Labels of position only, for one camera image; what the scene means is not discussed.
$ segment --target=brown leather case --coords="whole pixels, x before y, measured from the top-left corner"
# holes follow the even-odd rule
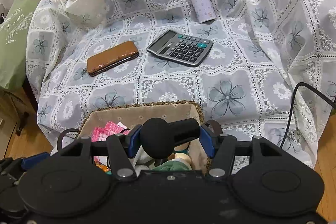
[[[137,47],[129,40],[89,57],[86,62],[87,72],[90,76],[95,76],[121,63],[132,60],[138,55]]]

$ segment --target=calculator button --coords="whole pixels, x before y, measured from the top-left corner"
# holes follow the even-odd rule
[[[207,47],[207,45],[204,44],[204,43],[199,43],[199,44],[197,44],[197,46],[198,46],[198,47],[201,47],[201,48],[206,48],[206,47]]]

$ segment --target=bed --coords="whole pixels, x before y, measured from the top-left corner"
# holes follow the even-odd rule
[[[41,0],[28,32],[26,74],[51,144],[98,108],[185,99],[238,140],[261,135],[279,145],[296,83],[335,98],[336,0],[211,2],[217,20],[199,24],[190,0]],[[197,68],[159,60],[146,47],[167,29],[214,46]],[[88,75],[88,57],[126,40],[138,47],[137,59]],[[300,89],[283,148],[313,166],[329,113]],[[236,157],[235,169],[246,164]]]

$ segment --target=metal rivet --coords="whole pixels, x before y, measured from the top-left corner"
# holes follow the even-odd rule
[[[130,177],[133,173],[133,170],[129,168],[122,168],[117,171],[117,175],[122,178]]]
[[[209,175],[211,177],[215,177],[215,178],[218,178],[218,177],[222,177],[225,175],[225,171],[221,168],[214,168],[214,169],[211,169],[209,171]]]

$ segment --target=gray calculator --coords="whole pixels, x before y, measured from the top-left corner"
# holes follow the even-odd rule
[[[147,47],[147,51],[160,59],[188,67],[197,67],[210,52],[213,42],[208,39],[179,34],[168,30]]]

